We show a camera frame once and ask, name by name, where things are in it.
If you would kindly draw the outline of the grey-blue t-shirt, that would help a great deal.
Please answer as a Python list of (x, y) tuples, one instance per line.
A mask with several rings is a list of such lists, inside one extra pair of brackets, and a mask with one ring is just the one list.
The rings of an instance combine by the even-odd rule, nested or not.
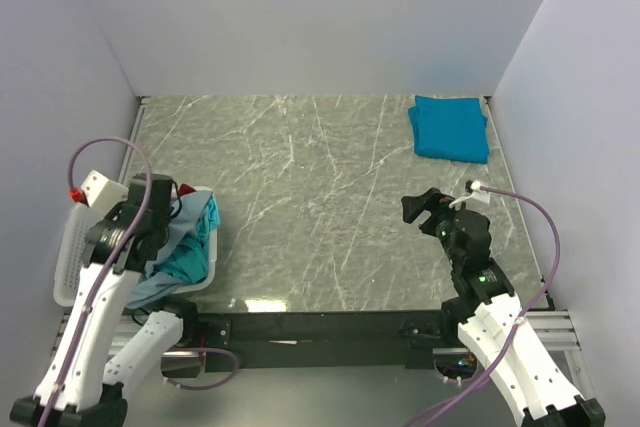
[[(181, 198), (182, 208), (170, 221), (168, 239), (155, 260), (146, 263), (142, 277), (126, 304), (144, 308), (182, 287), (204, 282), (210, 271), (210, 236), (220, 224), (217, 204), (209, 189)], [(180, 204), (173, 202), (173, 208)]]

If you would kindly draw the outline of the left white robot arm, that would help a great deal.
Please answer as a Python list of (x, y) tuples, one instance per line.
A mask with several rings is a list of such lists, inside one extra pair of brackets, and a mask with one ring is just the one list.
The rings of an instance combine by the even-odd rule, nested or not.
[(109, 354), (146, 264), (169, 239), (174, 186), (166, 175), (136, 175), (126, 199), (89, 230), (68, 325), (35, 393), (14, 402), (12, 422), (121, 426), (129, 397), (162, 355), (194, 341), (195, 304), (165, 297), (154, 303), (133, 338), (115, 356)]

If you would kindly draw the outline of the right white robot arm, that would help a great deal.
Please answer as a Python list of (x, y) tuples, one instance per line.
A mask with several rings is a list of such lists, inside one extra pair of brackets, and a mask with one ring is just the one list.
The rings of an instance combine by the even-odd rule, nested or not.
[(585, 398), (564, 376), (527, 319), (535, 303), (521, 302), (493, 259), (489, 219), (468, 206), (488, 204), (494, 191), (470, 181), (459, 198), (431, 188), (401, 200), (405, 223), (429, 215), (420, 230), (439, 241), (457, 293), (443, 303), (444, 319), (483, 368), (464, 391), (415, 418), (431, 426), (493, 383), (518, 426), (602, 426), (606, 415), (600, 403)]

